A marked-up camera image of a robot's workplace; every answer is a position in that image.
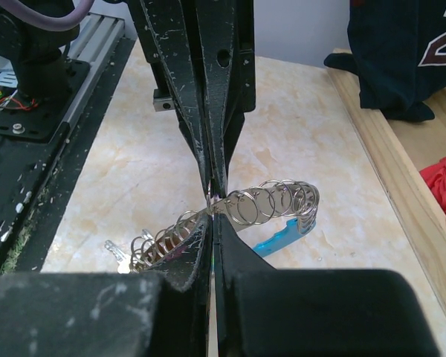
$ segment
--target scratched black surface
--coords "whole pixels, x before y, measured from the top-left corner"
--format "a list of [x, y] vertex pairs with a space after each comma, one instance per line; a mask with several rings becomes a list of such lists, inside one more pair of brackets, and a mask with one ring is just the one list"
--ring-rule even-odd
[[181, 242], [174, 250], [154, 264], [150, 271], [162, 271], [165, 278], [176, 288], [186, 289], [198, 274], [202, 261], [205, 237], [210, 234], [210, 217], [202, 215], [198, 219], [192, 234]]
[[159, 273], [0, 277], [0, 357], [158, 356], [145, 352], [162, 280]]
[[99, 130], [134, 43], [135, 41], [130, 39], [119, 41], [109, 60], [114, 65], [108, 65], [97, 82], [94, 93], [83, 110], [78, 127], [72, 133], [70, 142], [63, 150], [61, 159], [54, 170], [56, 175], [52, 175], [47, 183], [46, 197], [43, 202], [37, 202], [34, 206], [33, 220], [40, 224], [34, 225], [31, 231], [32, 238], [19, 257], [17, 271], [39, 271], [43, 266], [54, 234], [65, 214], [66, 205], [87, 158], [88, 150]]
[[144, 16], [133, 14], [139, 38], [156, 78], [167, 82], [163, 87], [172, 95], [179, 128], [197, 160], [203, 192], [210, 185], [211, 196], [225, 197], [244, 112], [256, 102], [253, 2], [141, 4]]
[[[80, 125], [83, 127], [75, 131], [71, 137], [76, 144], [70, 145], [65, 151], [69, 152], [70, 149], [75, 148], [82, 155], [80, 157], [78, 154], [74, 155], [73, 160], [69, 159], [69, 154], [66, 155], [66, 164], [61, 166], [64, 172], [61, 186], [65, 184], [66, 189], [56, 194], [58, 199], [54, 205], [51, 205], [48, 200], [46, 205], [35, 210], [33, 219], [40, 224], [37, 225], [37, 231], [32, 233], [31, 240], [24, 250], [29, 264], [19, 265], [19, 268], [37, 267], [46, 256], [54, 232], [64, 213], [65, 203], [68, 201], [61, 199], [59, 195], [71, 195], [79, 175], [76, 169], [83, 166], [86, 157], [83, 147], [89, 148], [94, 140], [133, 44], [134, 41], [123, 39], [117, 45], [112, 58], [114, 66], [108, 66], [105, 70], [97, 84], [100, 90], [95, 92], [97, 95], [92, 96], [83, 111], [80, 118]], [[0, 137], [0, 267], [16, 240], [18, 232], [22, 229], [30, 209], [38, 208], [36, 197], [42, 191], [43, 184], [52, 175], [55, 161], [65, 146], [68, 133], [69, 125], [63, 123], [48, 144], [26, 143]], [[23, 205], [21, 212], [17, 212], [17, 205]], [[11, 230], [10, 234], [5, 240], [9, 230]]]

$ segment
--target metal screw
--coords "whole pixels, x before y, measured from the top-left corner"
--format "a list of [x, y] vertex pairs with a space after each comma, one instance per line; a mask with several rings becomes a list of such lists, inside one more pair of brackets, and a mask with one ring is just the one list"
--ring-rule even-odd
[[15, 123], [13, 126], [13, 134], [23, 134], [25, 132], [25, 128], [20, 123]]

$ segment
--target key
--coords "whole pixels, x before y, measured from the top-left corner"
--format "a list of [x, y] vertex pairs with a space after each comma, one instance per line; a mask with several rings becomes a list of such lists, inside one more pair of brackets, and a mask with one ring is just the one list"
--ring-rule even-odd
[[131, 264], [131, 256], [124, 253], [117, 245], [115, 245], [112, 241], [106, 240], [104, 243], [104, 247], [113, 253], [119, 266], [117, 267], [117, 272], [119, 274], [128, 274], [131, 272], [130, 264]]

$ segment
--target blue bottle opener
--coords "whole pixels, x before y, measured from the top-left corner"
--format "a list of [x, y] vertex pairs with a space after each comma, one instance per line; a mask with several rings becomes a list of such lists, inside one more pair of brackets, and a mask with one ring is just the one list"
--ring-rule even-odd
[[297, 219], [291, 219], [286, 222], [286, 227], [274, 234], [270, 239], [258, 243], [253, 250], [262, 258], [267, 257], [280, 249], [283, 249], [291, 243], [297, 241], [301, 237], [304, 237], [315, 227], [314, 224], [309, 227], [305, 232], [300, 233], [297, 230]]

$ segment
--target white paint speck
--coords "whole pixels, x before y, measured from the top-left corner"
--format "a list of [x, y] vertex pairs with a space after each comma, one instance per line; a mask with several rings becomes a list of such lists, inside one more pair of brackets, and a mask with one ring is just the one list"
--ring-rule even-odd
[[1, 232], [1, 229], [3, 228], [3, 225], [5, 224], [5, 221], [1, 221], [1, 225], [0, 225], [0, 232]]
[[21, 213], [23, 211], [23, 204], [22, 203], [18, 203], [17, 206], [15, 207], [15, 211], [17, 213]]
[[93, 320], [99, 320], [99, 314], [101, 313], [101, 310], [100, 310], [100, 308], [98, 307], [98, 306], [96, 306], [96, 307], [94, 307], [92, 310], [91, 310], [91, 313], [89, 314], [90, 316], [91, 316], [91, 318], [93, 319]]
[[146, 326], [149, 323], [150, 314], [147, 309], [138, 309], [133, 306], [126, 306], [126, 310], [137, 315], [140, 318], [140, 323]]
[[151, 294], [149, 294], [149, 295], [146, 295], [146, 296], [142, 297], [142, 298], [139, 300], [139, 304], [141, 304], [141, 305], [147, 305], [151, 300], [152, 300], [152, 296], [151, 296]]
[[66, 327], [67, 327], [67, 328], [72, 327], [72, 326], [74, 325], [74, 322], [76, 322], [76, 319], [75, 319], [75, 318], [70, 318], [70, 319], [68, 320], [68, 322], [66, 323]]
[[0, 237], [0, 241], [4, 242], [5, 240], [8, 239], [8, 236], [10, 236], [10, 233], [12, 233], [12, 228], [8, 228], [8, 231], [6, 231], [5, 233], [3, 233]]
[[38, 350], [38, 341], [37, 340], [32, 341], [28, 349], [30, 351], [30, 356], [36, 355], [36, 351]]
[[146, 281], [146, 280], [141, 280], [140, 281], [140, 292], [143, 292], [144, 294], [147, 293], [147, 289], [151, 289], [153, 286], [152, 283]]
[[116, 295], [119, 295], [123, 292], [127, 291], [127, 285], [124, 283], [117, 283], [116, 284]]
[[27, 204], [31, 199], [31, 191], [28, 191], [25, 195], [25, 199], [23, 200], [23, 203]]

